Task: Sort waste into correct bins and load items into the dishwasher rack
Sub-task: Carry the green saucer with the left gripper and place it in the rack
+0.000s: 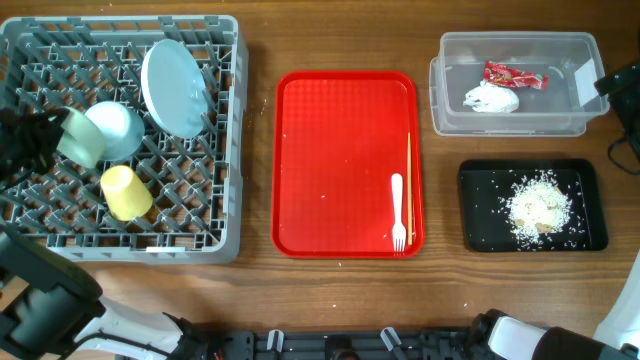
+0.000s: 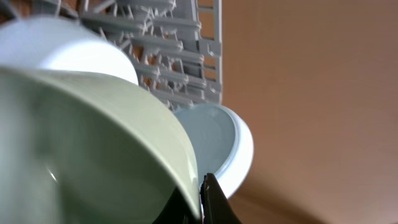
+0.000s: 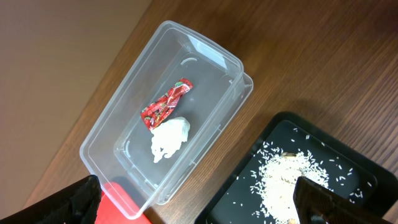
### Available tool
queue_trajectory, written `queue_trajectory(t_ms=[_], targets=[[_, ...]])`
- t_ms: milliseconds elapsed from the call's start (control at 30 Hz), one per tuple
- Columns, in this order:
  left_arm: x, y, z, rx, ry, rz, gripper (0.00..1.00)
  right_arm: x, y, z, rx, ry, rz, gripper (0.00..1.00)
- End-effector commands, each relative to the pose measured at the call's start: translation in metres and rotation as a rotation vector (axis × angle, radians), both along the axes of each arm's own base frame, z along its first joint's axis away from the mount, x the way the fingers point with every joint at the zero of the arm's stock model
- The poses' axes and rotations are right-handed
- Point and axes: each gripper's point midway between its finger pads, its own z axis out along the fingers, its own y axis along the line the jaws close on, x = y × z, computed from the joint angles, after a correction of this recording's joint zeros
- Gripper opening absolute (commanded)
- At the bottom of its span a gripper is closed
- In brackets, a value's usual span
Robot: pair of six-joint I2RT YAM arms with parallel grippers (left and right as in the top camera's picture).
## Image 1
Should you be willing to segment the green saucer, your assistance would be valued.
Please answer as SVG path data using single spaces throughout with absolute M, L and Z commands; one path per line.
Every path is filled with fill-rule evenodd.
M 61 124 L 64 132 L 57 150 L 78 165 L 95 168 L 106 149 L 102 131 L 82 112 L 71 107 L 65 110 L 69 114 Z

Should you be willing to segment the light blue bowl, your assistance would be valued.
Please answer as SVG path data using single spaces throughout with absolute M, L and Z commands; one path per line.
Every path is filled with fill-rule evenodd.
M 132 156 L 142 144 L 145 126 L 142 118 L 130 108 L 112 101 L 90 107 L 85 115 L 100 129 L 105 138 L 105 161 L 119 161 Z

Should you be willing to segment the yellow cup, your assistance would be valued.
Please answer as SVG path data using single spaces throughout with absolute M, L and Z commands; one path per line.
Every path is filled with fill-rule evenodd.
M 152 207 L 153 198 L 134 170 L 125 165 L 112 166 L 100 179 L 111 214 L 120 221 L 143 217 Z

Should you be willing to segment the red snack wrapper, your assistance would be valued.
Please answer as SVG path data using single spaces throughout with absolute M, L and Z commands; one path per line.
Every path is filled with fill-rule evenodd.
M 525 72 L 501 63 L 487 61 L 483 79 L 490 84 L 506 88 L 532 88 L 545 91 L 549 79 L 546 75 Z

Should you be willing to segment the white tissue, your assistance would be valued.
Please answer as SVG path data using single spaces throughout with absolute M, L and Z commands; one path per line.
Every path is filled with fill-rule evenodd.
M 463 104 L 480 113 L 511 113 L 518 109 L 519 98 L 509 88 L 483 80 L 465 94 Z

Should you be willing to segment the pile of rice waste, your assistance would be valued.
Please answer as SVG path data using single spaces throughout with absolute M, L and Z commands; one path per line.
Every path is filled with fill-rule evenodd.
M 580 178 L 558 170 L 507 171 L 506 194 L 490 210 L 518 251 L 574 250 L 585 246 L 586 205 Z

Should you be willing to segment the light blue plate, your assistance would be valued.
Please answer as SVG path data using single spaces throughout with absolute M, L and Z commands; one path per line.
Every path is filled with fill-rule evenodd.
M 190 139 L 204 129 L 206 84 L 196 60 L 180 42 L 164 39 L 146 53 L 141 90 L 149 114 L 165 132 Z

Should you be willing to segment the wooden chopstick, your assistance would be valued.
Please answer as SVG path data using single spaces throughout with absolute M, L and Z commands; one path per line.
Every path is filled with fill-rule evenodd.
M 407 246 L 413 245 L 413 196 L 411 133 L 407 133 Z

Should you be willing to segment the white plastic fork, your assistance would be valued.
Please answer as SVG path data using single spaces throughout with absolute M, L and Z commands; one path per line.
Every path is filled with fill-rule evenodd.
M 391 191 L 394 212 L 394 223 L 392 226 L 393 249 L 396 253 L 404 251 L 407 231 L 402 222 L 403 204 L 403 178 L 399 173 L 391 176 Z

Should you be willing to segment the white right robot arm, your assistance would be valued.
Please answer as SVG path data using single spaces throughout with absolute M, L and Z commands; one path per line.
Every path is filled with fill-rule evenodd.
M 621 121 L 623 143 L 639 152 L 639 64 L 630 64 L 595 82 Z M 467 347 L 483 347 L 503 359 L 608 360 L 639 357 L 639 262 L 635 261 L 616 303 L 593 337 L 562 327 L 543 329 L 491 309 L 479 314 L 467 332 Z

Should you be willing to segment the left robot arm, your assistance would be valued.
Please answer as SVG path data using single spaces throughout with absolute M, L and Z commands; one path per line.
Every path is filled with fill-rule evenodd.
M 105 148 L 102 132 L 83 113 L 61 107 L 30 115 L 1 111 L 1 189 L 45 174 L 61 152 L 92 168 Z M 26 288 L 1 312 L 1 347 L 19 359 L 98 350 L 130 359 L 203 359 L 207 342 L 192 323 L 114 302 L 70 260 L 1 224 L 1 283 Z

